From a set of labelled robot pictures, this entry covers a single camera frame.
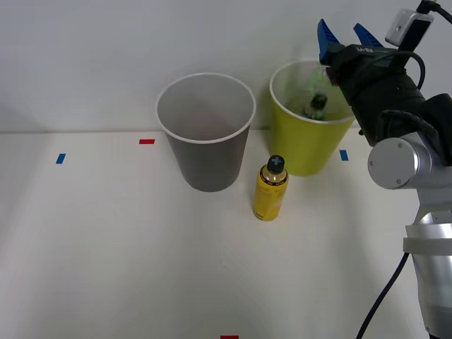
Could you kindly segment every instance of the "table surface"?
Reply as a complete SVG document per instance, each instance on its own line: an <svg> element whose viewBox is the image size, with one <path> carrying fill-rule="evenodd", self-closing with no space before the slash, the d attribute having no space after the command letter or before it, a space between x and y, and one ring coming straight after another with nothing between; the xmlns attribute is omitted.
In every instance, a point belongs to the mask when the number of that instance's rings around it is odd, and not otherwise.
<svg viewBox="0 0 452 339"><path fill-rule="evenodd" d="M261 222L267 137L251 131L237 181L203 193L161 132L0 135L0 338L355 338L416 193L375 185L351 129ZM365 338L427 338L411 259Z"/></svg>

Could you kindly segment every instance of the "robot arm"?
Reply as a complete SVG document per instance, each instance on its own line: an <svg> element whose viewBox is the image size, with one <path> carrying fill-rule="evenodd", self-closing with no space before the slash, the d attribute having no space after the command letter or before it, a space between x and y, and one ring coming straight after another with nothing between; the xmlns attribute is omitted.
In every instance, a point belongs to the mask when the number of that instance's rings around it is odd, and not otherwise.
<svg viewBox="0 0 452 339"><path fill-rule="evenodd" d="M373 149L368 169L386 189L416 189L420 208L406 227L404 252L412 254L424 325L431 338L452 337L452 99L425 100L420 89L425 67L413 50L436 11L434 1L402 10L386 36L398 49L383 47L360 24L362 45L344 46L326 23L318 26L320 62L338 85ZM410 57L421 68L418 84L406 74Z"/></svg>

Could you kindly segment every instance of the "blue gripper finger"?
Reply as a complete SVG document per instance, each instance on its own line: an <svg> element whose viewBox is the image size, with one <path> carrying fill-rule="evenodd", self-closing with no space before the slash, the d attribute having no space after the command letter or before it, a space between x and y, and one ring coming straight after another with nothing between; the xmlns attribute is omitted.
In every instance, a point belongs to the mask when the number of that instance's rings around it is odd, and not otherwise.
<svg viewBox="0 0 452 339"><path fill-rule="evenodd" d="M320 47L320 63L325 65L328 62L328 46L331 47L331 45L340 45L340 43L330 31L324 19L321 19L317 25L317 38L319 39Z"/></svg>
<svg viewBox="0 0 452 339"><path fill-rule="evenodd" d="M358 36L362 45L372 47L383 47L383 45L377 39L375 39L375 37L372 34L370 34L370 32L367 29L365 29L364 26L361 25L360 23L357 23L353 30L356 32L356 35Z"/></svg>

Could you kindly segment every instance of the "yellow spray can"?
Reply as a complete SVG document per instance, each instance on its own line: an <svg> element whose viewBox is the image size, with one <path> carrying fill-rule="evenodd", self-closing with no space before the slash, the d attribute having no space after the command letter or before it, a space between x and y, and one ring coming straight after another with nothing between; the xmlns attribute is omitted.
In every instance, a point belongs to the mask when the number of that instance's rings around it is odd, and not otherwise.
<svg viewBox="0 0 452 339"><path fill-rule="evenodd" d="M254 196L254 215L257 218L270 221L278 216L288 182L289 174L284 168L283 157L272 155L257 176Z"/></svg>

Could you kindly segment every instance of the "red tape marker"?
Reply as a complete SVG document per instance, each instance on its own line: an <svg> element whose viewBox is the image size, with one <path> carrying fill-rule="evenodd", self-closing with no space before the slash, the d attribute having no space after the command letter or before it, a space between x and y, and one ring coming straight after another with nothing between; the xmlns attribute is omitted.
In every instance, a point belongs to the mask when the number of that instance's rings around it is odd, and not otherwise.
<svg viewBox="0 0 452 339"><path fill-rule="evenodd" d="M140 139L140 145L153 145L155 139Z"/></svg>

